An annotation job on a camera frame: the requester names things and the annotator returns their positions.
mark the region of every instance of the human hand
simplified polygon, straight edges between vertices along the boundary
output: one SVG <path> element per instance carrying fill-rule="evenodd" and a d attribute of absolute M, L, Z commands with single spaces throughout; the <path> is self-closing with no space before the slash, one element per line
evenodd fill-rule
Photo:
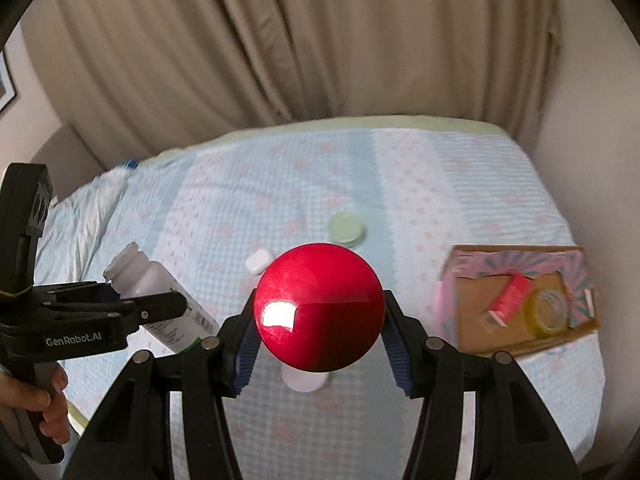
<path fill-rule="evenodd" d="M 8 375 L 0 374 L 0 421 L 18 446 L 24 446 L 17 419 L 11 408 L 23 408 L 30 412 L 42 412 L 44 420 L 40 432 L 51 437 L 56 444 L 66 444 L 71 439 L 68 406 L 63 390 L 68 378 L 60 365 L 51 378 L 55 393 L 49 395 L 32 384 L 23 383 Z"/>

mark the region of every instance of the mattress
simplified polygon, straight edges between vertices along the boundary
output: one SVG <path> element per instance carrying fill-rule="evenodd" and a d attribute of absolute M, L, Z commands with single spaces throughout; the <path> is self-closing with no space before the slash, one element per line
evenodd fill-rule
<path fill-rule="evenodd" d="M 363 219 L 367 237 L 355 251 L 428 333 L 443 332 L 429 298 L 453 244 L 573 243 L 529 159 L 495 126 L 315 121 L 230 134 L 98 177 L 51 209 L 36 281 L 101 281 L 135 241 L 222 323 L 257 284 L 244 268 L 249 254 L 327 242 L 328 221 L 341 211 Z M 64 363 L 68 398 L 85 417 L 141 348 L 168 352 L 139 330 L 127 350 Z M 518 361 L 579 460 L 593 443 L 602 402 L 597 334 Z M 396 388 L 380 340 L 312 394 L 289 390 L 279 369 L 263 347 L 250 385 L 225 401 L 245 478 L 401 477 L 420 402 Z M 472 419 L 465 419 L 460 478 L 472 457 Z M 172 437 L 176 478 L 188 478 L 178 395 Z"/>

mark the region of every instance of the beige curtain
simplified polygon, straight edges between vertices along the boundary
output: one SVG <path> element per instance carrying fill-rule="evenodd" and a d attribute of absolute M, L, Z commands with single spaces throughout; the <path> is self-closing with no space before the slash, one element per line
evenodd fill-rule
<path fill-rule="evenodd" d="M 556 0 L 36 0 L 28 51 L 113 165 L 238 128 L 431 114 L 535 144 Z"/>

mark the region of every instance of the white plastic bottle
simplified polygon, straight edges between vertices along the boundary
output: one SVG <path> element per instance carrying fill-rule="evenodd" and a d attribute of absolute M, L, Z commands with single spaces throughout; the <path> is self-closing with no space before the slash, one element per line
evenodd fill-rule
<path fill-rule="evenodd" d="M 200 339 L 216 335 L 220 326 L 184 290 L 160 262 L 149 260 L 136 243 L 129 244 L 104 271 L 121 298 L 162 294 L 171 290 L 187 299 L 187 311 L 176 319 L 143 325 L 158 341 L 174 352 L 186 350 Z"/>

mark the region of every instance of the glossy red sphere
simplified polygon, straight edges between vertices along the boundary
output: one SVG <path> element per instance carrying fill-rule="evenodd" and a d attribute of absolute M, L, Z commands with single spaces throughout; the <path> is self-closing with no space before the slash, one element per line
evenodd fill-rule
<path fill-rule="evenodd" d="M 255 322 L 278 359 L 308 372 L 330 372 L 360 359 L 385 317 L 373 269 L 348 249 L 296 247 L 267 268 L 255 293 Z"/>

